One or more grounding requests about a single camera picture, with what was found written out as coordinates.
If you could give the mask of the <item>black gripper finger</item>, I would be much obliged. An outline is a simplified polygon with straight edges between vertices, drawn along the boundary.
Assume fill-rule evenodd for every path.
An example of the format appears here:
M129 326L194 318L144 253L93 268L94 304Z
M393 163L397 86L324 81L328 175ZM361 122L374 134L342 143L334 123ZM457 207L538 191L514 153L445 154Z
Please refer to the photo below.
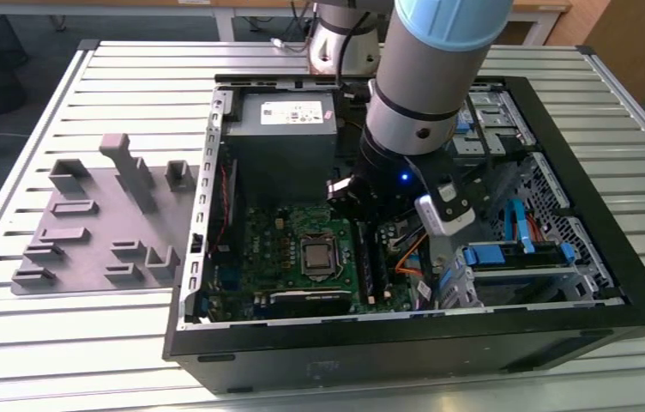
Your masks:
M350 191L350 178L326 181L326 203L338 213L358 213L358 199Z

